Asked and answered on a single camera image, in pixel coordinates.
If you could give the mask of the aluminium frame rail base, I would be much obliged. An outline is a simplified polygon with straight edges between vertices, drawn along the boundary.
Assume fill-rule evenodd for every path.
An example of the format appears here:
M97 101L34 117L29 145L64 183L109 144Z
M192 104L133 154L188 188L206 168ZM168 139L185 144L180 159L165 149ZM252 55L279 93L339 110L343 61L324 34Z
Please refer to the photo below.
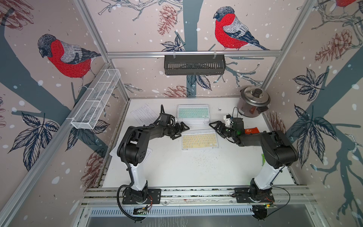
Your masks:
M161 193L153 197L154 206L202 206L235 205L233 197L237 186L207 187L161 187ZM81 207L116 207L117 188L91 188L87 190ZM316 205L312 192L303 185L278 185L273 187L275 205L312 204Z

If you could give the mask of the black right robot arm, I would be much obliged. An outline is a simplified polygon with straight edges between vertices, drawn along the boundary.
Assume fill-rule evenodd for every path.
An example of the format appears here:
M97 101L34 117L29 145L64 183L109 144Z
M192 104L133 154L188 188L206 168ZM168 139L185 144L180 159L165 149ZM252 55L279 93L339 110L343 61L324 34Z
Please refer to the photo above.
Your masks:
M274 202L273 181L283 168L298 160L298 152L282 131L247 132L242 118L226 116L231 122L212 122L209 126L223 139L239 147L261 147L265 163L259 174L250 182L247 192L236 191L237 198L248 198L250 202Z

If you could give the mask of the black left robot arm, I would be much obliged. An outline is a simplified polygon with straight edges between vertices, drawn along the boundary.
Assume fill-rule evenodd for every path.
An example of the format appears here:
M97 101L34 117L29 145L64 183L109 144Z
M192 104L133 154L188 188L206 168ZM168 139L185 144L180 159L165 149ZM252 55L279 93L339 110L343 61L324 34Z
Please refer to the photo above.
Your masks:
M164 136L175 140L190 129L184 122L178 123L171 114L160 113L150 125L130 126L118 149L117 156L127 166L131 183L125 187L123 204L143 204L150 202L154 194L148 191L148 182L144 175L143 161L147 154L149 141Z

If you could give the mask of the green small packet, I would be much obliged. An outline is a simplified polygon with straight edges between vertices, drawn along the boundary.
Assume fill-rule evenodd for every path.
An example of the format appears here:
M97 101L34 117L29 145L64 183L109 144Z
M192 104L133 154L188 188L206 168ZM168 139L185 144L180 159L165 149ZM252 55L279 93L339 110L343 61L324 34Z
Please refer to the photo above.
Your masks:
M261 156L262 156L262 166L264 166L264 164L265 164L265 162L266 162L266 160L265 160L265 156L264 156L264 154L262 154Z

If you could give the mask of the red small packet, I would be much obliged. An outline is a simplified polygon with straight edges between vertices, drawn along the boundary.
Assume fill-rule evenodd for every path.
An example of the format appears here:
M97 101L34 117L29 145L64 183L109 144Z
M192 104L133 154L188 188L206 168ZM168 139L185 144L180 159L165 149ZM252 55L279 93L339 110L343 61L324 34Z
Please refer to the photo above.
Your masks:
M256 134L256 133L260 133L257 127L245 129L245 134Z

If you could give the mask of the steel rice cooker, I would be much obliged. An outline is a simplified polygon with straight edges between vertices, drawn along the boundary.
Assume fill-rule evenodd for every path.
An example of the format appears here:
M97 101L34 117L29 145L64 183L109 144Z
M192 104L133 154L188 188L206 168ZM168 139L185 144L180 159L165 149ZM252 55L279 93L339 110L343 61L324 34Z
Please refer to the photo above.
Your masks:
M240 99L237 104L239 114L255 118L268 110L270 95L256 86L245 86L240 90Z

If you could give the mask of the white keyboard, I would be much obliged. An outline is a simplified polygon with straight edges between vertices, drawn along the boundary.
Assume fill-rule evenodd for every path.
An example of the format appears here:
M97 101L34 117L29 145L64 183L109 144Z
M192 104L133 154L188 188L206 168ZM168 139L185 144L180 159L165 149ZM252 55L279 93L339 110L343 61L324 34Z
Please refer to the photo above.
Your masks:
M110 151L110 156L112 157L120 157L123 153L123 144L119 144L118 146L115 146L111 151Z
M158 115L147 104L144 104L142 107L131 111L131 115L140 125L150 125L158 118Z

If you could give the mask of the green keyboard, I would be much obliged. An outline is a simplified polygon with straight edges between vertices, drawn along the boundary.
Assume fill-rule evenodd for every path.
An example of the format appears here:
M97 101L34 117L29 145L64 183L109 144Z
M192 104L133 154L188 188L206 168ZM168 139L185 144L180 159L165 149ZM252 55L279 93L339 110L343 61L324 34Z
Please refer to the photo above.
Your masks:
M187 125L208 125L210 123L209 105L178 105L177 119Z

